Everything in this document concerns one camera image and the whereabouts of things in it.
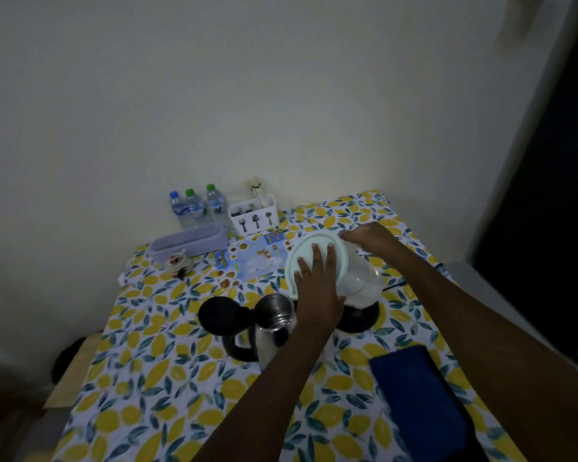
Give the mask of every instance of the stainless steel kettle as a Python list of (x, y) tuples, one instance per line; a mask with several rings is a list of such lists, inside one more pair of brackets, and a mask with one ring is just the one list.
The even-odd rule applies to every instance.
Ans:
[[(199, 321), (209, 333), (223, 337), (223, 346), (230, 357), (242, 362), (258, 361), (263, 369), (295, 328), (295, 305), (280, 293), (264, 296), (252, 310), (231, 298), (213, 297), (201, 305)], [(235, 344), (236, 336), (245, 330), (250, 349)]]

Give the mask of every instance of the forearm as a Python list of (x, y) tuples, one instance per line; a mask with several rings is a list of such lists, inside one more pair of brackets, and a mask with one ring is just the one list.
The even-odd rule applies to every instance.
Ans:
[(194, 460), (278, 460), (295, 404), (327, 339), (297, 326)]
[(414, 290), (471, 385), (524, 454), (578, 460), (578, 372), (410, 250), (391, 247), (382, 257)]

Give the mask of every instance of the blue towel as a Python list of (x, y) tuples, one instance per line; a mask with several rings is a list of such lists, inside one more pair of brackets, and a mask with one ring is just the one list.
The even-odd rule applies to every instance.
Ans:
[(487, 461), (464, 406), (424, 346), (370, 360), (414, 462)]

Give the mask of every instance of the tablecloth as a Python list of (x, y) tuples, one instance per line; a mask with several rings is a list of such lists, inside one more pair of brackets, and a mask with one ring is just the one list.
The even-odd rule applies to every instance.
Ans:
[[(280, 216), (280, 229), (292, 243), (307, 232), (339, 232), (377, 220), (449, 278), (377, 190)], [(111, 310), (55, 460), (190, 460), (260, 373), (258, 364), (227, 357), (220, 338), (201, 328), (197, 312), (212, 295), (253, 307), (262, 295), (288, 293), (284, 270), (242, 282), (234, 271), (217, 270), (209, 253), (196, 257), (194, 272), (180, 281), (152, 263), (146, 248), (137, 248), (121, 276), (126, 285)], [(381, 295), (380, 316), (372, 329), (361, 334), (336, 331), (330, 338), (296, 404), (280, 459), (410, 460), (368, 361), (424, 344), (471, 415), (489, 457), (524, 460), (471, 388), (400, 273), (377, 257), (362, 256), (383, 272), (392, 288)]]

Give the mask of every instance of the lavender container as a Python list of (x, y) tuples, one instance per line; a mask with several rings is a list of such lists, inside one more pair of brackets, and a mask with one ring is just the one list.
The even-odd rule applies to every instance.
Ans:
[(148, 248), (148, 255), (155, 262), (164, 264), (172, 254), (182, 251), (192, 257), (228, 246), (227, 229), (219, 222), (210, 222), (154, 240)]

